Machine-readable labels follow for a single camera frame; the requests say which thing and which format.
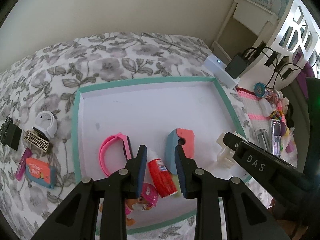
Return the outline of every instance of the white bottle cap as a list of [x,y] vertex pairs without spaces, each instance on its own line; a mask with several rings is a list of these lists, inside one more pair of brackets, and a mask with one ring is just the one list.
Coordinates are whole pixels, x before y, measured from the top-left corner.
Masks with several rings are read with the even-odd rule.
[[147,148],[147,162],[151,162],[155,159],[160,159],[158,154],[151,148]]

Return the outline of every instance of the white watch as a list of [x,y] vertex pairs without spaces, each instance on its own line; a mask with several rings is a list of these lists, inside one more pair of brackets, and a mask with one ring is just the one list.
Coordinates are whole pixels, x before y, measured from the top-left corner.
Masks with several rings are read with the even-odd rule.
[[33,129],[42,133],[48,140],[54,137],[58,128],[58,123],[53,114],[49,111],[42,111],[36,116]]

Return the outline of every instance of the floral fabric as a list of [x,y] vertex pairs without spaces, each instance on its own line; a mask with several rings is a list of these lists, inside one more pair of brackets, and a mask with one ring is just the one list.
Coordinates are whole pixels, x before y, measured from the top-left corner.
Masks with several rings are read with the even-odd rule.
[[[71,108],[79,87],[114,80],[156,76],[211,76],[202,66],[211,54],[197,38],[154,33],[105,33],[61,42],[16,62],[0,76],[0,121],[21,121],[18,151],[0,146],[0,210],[21,239],[30,239],[75,186],[71,144]],[[235,90],[227,93],[246,136],[254,140],[251,122]],[[53,148],[43,153],[24,141],[40,111],[51,111],[58,122]],[[54,189],[47,189],[15,171],[26,147],[33,157],[57,169]],[[129,236],[129,239],[193,239],[195,217],[167,228]]]

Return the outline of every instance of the pink hat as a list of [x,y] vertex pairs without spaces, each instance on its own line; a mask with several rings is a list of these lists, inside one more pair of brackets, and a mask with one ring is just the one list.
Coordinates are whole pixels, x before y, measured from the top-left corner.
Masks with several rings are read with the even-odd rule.
[[159,198],[159,194],[155,186],[146,182],[144,182],[142,185],[141,196],[153,206],[156,206]]

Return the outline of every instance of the blue lid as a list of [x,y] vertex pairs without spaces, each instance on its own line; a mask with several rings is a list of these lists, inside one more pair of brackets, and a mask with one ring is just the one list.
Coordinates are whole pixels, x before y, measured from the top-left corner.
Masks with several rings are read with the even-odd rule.
[[262,98],[264,96],[266,91],[265,86],[266,85],[261,82],[254,85],[253,92],[258,98]]

